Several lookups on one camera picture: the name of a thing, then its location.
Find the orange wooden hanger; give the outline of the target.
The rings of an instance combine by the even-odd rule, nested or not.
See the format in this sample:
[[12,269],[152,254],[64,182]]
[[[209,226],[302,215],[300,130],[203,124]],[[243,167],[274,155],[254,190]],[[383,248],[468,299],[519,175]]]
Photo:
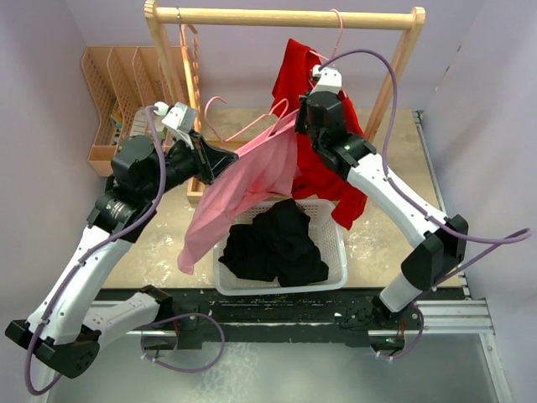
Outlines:
[[195,131],[201,131],[201,92],[198,31],[192,24],[180,26],[180,47],[185,71],[189,105],[197,111]]

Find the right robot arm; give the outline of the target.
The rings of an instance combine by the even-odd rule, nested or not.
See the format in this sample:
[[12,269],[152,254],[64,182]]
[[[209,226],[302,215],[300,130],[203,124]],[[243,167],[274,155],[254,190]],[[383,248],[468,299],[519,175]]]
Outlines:
[[307,92],[299,102],[296,132],[308,136],[328,170],[373,200],[413,249],[399,274],[373,299],[374,321],[392,328],[411,302],[463,261],[467,243],[457,235],[468,232],[468,223],[460,215],[448,217],[431,206],[384,168],[383,156],[374,146],[348,131],[336,93]]

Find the pink t shirt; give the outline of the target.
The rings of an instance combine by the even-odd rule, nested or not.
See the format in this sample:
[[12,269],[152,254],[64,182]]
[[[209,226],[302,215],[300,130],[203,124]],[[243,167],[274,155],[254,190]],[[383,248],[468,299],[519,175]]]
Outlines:
[[273,195],[288,196],[298,175],[293,111],[237,150],[238,160],[207,186],[185,232],[178,269],[195,264],[229,233],[238,215]]

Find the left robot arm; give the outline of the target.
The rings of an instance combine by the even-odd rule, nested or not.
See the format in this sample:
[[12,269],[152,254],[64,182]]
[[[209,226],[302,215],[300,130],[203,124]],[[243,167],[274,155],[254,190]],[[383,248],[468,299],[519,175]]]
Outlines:
[[173,298],[146,285],[111,308],[92,303],[123,255],[137,242],[156,214],[165,192],[195,177],[212,184],[238,159],[236,153],[189,133],[168,152],[146,136],[121,142],[112,158],[112,174],[96,199],[81,241],[62,276],[28,318],[13,320],[6,336],[56,373],[74,379],[83,374],[110,343],[138,327],[167,327]]

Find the black t shirt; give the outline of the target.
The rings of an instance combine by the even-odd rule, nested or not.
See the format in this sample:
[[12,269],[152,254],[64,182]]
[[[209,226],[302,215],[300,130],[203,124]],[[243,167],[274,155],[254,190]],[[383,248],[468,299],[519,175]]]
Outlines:
[[231,226],[218,261],[238,279],[304,286],[328,279],[329,267],[309,236],[310,217],[292,199],[278,201],[250,224]]

